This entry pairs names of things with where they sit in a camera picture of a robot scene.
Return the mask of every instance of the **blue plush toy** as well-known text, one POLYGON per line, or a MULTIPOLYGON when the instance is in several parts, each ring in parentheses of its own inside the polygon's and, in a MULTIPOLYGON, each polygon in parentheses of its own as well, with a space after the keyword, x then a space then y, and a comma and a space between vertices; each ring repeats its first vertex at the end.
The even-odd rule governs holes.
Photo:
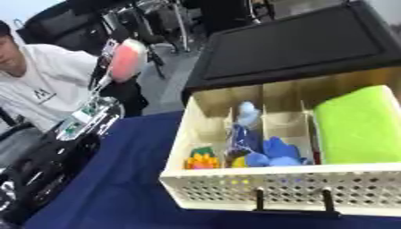
POLYGON ((245 156, 249 167, 302 165, 298 148, 285 144, 278 137, 263 141, 263 154, 252 152, 245 156))

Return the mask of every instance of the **green towel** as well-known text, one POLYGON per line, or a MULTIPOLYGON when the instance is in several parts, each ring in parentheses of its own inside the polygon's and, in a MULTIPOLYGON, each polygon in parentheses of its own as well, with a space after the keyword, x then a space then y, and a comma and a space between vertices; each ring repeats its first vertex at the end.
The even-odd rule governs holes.
POLYGON ((330 99, 314 114, 324 164, 401 162, 401 109, 387 86, 330 99))

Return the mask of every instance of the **colorful toy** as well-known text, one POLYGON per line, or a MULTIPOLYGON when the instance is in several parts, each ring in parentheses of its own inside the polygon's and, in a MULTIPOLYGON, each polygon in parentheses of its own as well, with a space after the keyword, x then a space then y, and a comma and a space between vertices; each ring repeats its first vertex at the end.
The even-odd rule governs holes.
POLYGON ((219 160, 213 153, 211 147, 194 149, 184 165, 185 169, 208 169, 219 167, 219 160))

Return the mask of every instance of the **box handle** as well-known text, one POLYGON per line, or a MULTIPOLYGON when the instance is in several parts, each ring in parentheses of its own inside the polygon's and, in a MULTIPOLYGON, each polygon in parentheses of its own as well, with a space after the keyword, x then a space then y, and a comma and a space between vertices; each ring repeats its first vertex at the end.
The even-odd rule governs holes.
POLYGON ((264 189, 258 188, 255 190, 256 194, 256 208, 253 210, 258 213, 273 214, 273 215, 292 215, 292 216, 317 216, 327 218, 340 218, 341 214, 336 211, 329 187, 321 190, 321 196, 323 198, 323 204, 325 210, 323 211, 306 211, 306 210, 275 210, 264 208, 264 189))

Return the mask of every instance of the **black hair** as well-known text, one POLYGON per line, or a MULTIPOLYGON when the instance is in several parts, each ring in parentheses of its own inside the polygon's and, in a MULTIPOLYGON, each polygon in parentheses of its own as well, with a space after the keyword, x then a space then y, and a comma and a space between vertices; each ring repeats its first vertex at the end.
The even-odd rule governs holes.
POLYGON ((0 37, 11 36, 11 29, 4 21, 0 20, 0 37))

